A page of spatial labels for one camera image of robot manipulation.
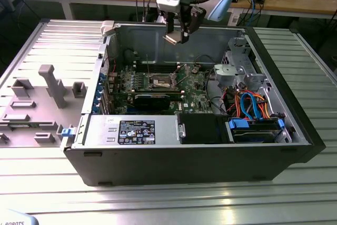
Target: power connector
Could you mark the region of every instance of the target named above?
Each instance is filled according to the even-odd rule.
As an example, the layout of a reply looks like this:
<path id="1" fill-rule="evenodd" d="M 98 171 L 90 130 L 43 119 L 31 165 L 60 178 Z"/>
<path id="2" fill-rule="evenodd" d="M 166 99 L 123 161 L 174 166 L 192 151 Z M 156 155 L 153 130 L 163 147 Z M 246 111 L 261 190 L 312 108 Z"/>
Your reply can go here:
<path id="1" fill-rule="evenodd" d="M 265 0 L 254 0 L 254 2 L 263 5 Z"/>

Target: blue cable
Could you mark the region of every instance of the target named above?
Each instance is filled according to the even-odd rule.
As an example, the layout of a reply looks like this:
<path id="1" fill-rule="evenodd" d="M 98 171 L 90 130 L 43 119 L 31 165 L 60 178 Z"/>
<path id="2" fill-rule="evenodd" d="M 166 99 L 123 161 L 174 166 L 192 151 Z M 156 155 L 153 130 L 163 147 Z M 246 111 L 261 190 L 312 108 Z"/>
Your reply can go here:
<path id="1" fill-rule="evenodd" d="M 252 15 L 251 15 L 251 17 L 249 18 L 249 21 L 248 21 L 247 26 L 249 26 L 249 25 L 251 24 L 251 22 L 252 22 L 252 17 L 254 16 L 253 14 L 254 14 L 254 11 L 255 11 L 255 3 L 254 3 L 254 0 L 251 0 L 251 1 L 252 1 L 252 5 L 253 5 L 253 10 L 252 10 Z"/>
<path id="2" fill-rule="evenodd" d="M 248 92 L 242 94 L 242 96 L 241 96 L 241 100 L 240 100 L 241 111 L 242 111 L 242 112 L 243 112 L 243 113 L 244 113 L 244 114 L 245 114 L 251 121 L 253 120 L 253 117 L 251 117 L 251 116 L 246 112 L 246 109 L 244 108 L 243 101 L 244 101 L 244 97 L 246 97 L 246 96 L 250 96 L 251 99 L 252 99 L 253 110 L 254 110 L 254 114 L 255 114 L 256 118 L 262 119 L 262 116 L 261 116 L 260 112 L 259 112 L 258 109 L 257 109 L 257 102 L 256 102 L 255 97 L 254 97 L 252 94 L 248 93 Z"/>

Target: gray plastic panel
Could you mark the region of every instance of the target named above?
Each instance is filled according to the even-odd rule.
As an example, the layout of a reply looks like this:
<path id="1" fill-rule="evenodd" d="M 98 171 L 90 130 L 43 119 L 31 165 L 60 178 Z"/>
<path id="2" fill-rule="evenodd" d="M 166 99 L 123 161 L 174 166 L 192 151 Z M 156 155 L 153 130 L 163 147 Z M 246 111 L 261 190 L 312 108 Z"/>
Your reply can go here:
<path id="1" fill-rule="evenodd" d="M 5 114 L 28 114 L 29 121 L 27 124 L 15 123 L 19 125 L 15 128 L 3 126 L 1 132 L 9 140 L 0 144 L 0 147 L 59 146 L 61 140 L 60 135 L 56 133 L 57 129 L 48 130 L 34 123 L 56 122 L 57 126 L 61 124 L 64 128 L 78 125 L 84 98 L 76 99 L 72 86 L 75 82 L 83 82 L 88 86 L 99 47 L 103 43 L 101 24 L 53 20 L 42 24 L 42 29 L 34 31 L 34 39 L 27 46 L 25 53 L 19 56 L 18 64 L 9 69 L 10 74 L 0 88 L 0 121 Z M 54 66 L 55 78 L 61 80 L 66 88 L 66 107 L 63 109 L 56 106 L 54 99 L 46 91 L 46 82 L 38 73 L 43 64 Z M 28 79 L 33 86 L 33 89 L 26 92 L 30 96 L 27 101 L 34 102 L 35 107 L 10 106 L 18 101 L 11 88 L 17 79 Z M 55 142 L 36 142 L 35 133 L 44 132 L 50 132 Z"/>

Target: motherboard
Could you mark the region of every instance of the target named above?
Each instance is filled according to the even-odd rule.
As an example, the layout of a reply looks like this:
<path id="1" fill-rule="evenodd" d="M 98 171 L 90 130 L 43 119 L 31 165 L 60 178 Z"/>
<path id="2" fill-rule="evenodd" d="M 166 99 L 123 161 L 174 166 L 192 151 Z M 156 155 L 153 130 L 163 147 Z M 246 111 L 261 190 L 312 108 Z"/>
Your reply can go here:
<path id="1" fill-rule="evenodd" d="M 197 64 L 125 66 L 109 75 L 111 113 L 212 113 L 205 91 L 208 71 Z"/>

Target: side panel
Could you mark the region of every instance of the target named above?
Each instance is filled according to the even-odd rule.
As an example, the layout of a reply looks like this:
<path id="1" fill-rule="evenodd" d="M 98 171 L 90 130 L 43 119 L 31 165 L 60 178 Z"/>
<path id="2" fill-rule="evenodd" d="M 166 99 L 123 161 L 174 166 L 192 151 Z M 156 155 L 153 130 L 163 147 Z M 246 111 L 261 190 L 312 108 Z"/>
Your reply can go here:
<path id="1" fill-rule="evenodd" d="M 100 48 L 105 46 L 101 25 L 95 21 L 52 19 L 37 26 L 0 78 L 1 132 L 8 139 L 0 141 L 0 148 L 59 146 L 62 129 L 78 125 L 84 98 L 75 96 L 72 88 L 74 83 L 90 86 Z M 53 76 L 65 88 L 65 108 L 58 108 L 48 93 L 47 83 L 39 75 L 41 65 L 52 65 Z M 13 86 L 23 90 L 27 96 L 24 101 L 33 106 L 13 107 L 13 103 L 18 105 L 23 100 L 14 93 Z M 9 124 L 4 121 L 5 114 L 28 116 L 24 122 L 12 120 Z"/>
<path id="2" fill-rule="evenodd" d="M 272 180 L 309 148 L 66 148 L 65 155 L 87 185 L 145 185 Z"/>
<path id="3" fill-rule="evenodd" d="M 131 61 L 127 49 L 137 51 L 140 60 L 150 64 L 193 62 L 199 55 L 210 55 L 215 61 L 221 61 L 225 48 L 231 38 L 242 32 L 240 28 L 201 27 L 189 42 L 173 45 L 163 39 L 165 26 L 161 24 L 121 24 L 116 29 L 121 56 L 124 61 Z"/>
<path id="4" fill-rule="evenodd" d="M 315 155 L 319 154 L 322 150 L 325 149 L 325 144 L 323 143 L 321 137 L 317 133 L 316 129 L 312 125 L 311 121 L 309 120 L 308 116 L 306 115 L 305 111 L 301 107 L 300 103 L 296 99 L 294 93 L 289 88 L 285 77 L 280 73 L 278 67 L 274 63 L 273 59 L 270 56 L 270 53 L 272 53 L 272 50 L 267 50 L 265 46 L 263 45 L 260 37 L 256 34 L 255 30 L 253 28 L 247 28 L 248 36 L 251 40 L 253 51 L 259 58 L 259 60 L 262 61 L 262 64 L 264 65 L 264 68 L 267 70 L 268 73 L 271 74 L 272 82 L 276 85 L 280 95 L 285 101 L 285 104 L 289 108 L 291 114 L 296 120 L 296 123 L 300 127 L 304 137 L 307 141 L 312 143 L 312 149 L 310 150 L 310 153 L 306 154 L 306 156 L 302 157 L 302 159 L 297 160 L 297 162 L 308 162 L 310 159 L 312 159 Z M 287 31 L 289 35 L 285 35 L 288 37 L 288 40 L 290 40 L 291 34 L 290 31 Z M 270 38 L 271 36 L 269 34 L 266 34 L 263 38 Z M 297 52 L 289 51 L 289 55 L 296 56 Z"/>

